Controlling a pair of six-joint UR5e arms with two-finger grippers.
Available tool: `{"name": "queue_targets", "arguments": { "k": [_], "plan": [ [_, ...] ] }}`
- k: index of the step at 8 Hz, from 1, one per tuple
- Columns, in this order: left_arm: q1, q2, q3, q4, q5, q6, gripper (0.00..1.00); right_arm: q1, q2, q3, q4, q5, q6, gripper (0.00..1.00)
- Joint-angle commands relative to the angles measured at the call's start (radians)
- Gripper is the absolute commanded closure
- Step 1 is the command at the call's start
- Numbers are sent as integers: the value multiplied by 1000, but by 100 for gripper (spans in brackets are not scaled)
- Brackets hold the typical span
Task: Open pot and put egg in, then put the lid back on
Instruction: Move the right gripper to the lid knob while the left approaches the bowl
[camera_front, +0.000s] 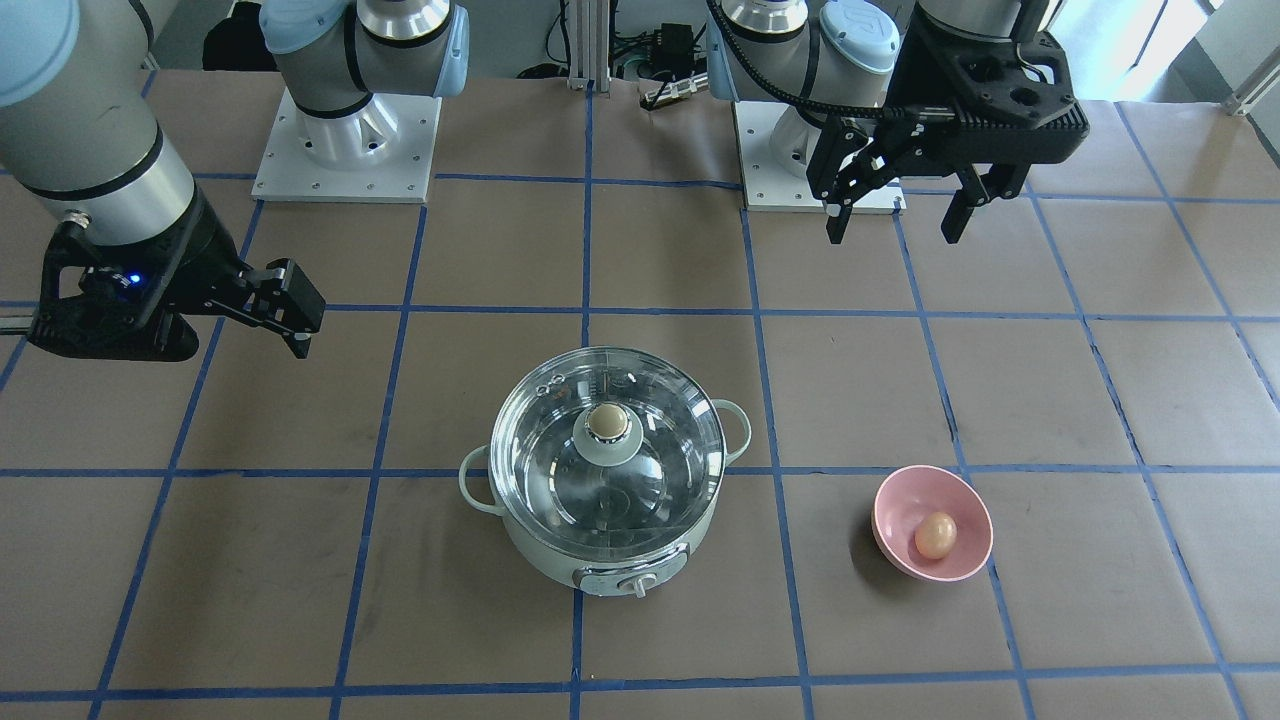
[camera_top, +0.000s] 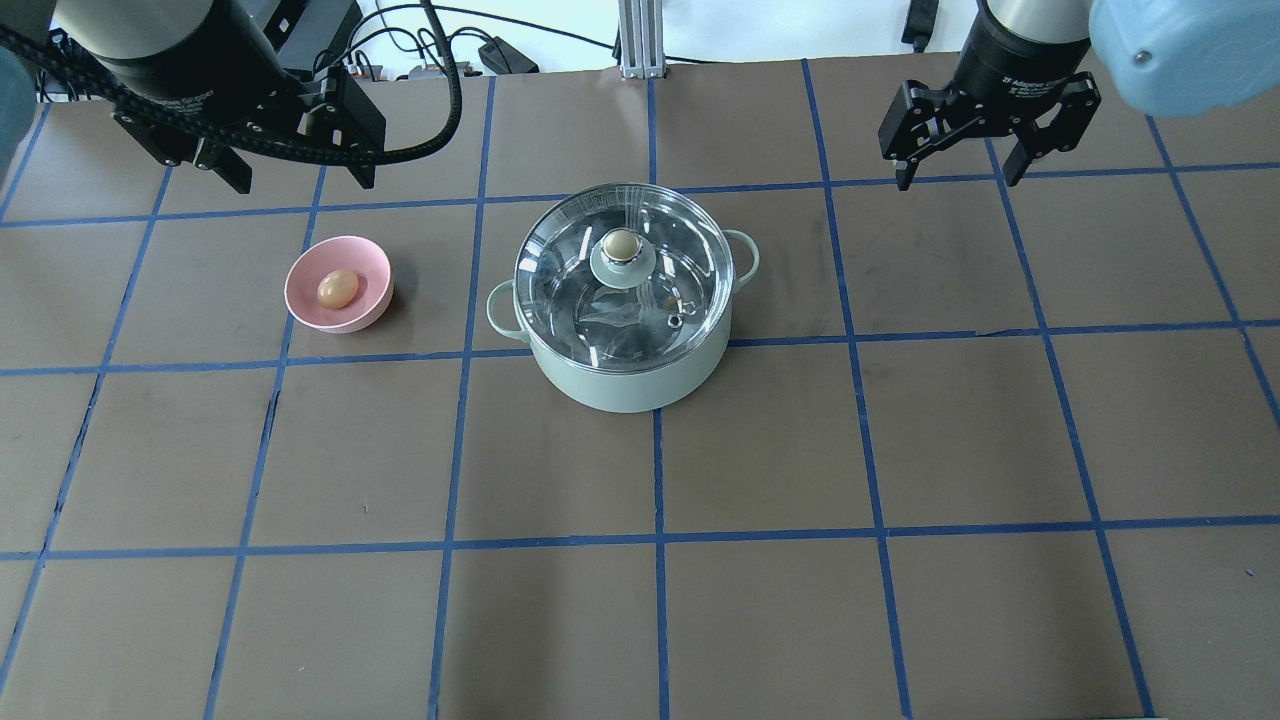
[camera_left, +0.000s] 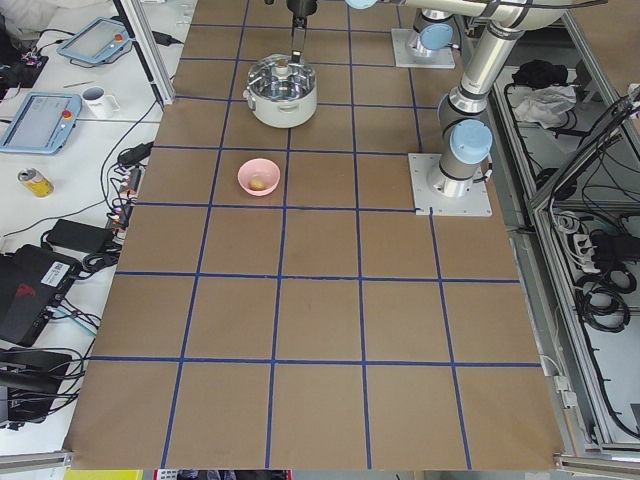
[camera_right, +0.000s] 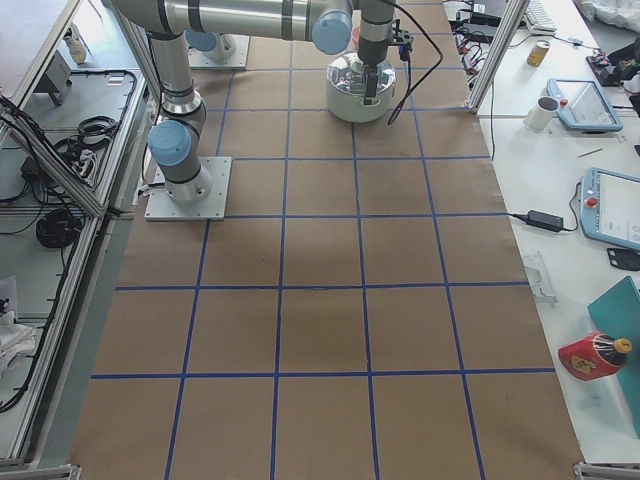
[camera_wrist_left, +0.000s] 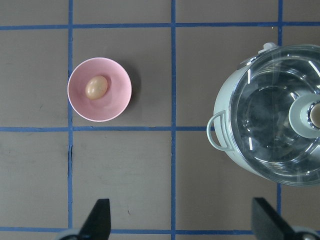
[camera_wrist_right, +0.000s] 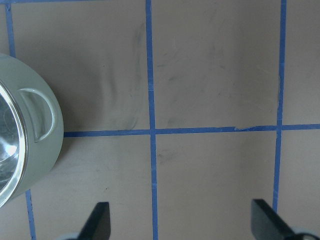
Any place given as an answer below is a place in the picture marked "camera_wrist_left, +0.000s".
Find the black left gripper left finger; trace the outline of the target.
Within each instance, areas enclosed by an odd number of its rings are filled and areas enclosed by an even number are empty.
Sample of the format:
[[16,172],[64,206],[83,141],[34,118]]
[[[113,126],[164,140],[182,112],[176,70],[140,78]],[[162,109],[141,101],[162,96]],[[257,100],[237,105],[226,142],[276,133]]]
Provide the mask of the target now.
[[78,240],[108,240],[111,234],[110,200],[96,201],[77,234]]

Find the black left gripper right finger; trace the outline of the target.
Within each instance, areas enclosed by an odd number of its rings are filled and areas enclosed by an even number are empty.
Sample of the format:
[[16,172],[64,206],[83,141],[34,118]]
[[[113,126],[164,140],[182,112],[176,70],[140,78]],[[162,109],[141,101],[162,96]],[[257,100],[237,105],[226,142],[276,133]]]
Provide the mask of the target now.
[[291,240],[294,230],[263,198],[251,202],[251,230],[257,240]]

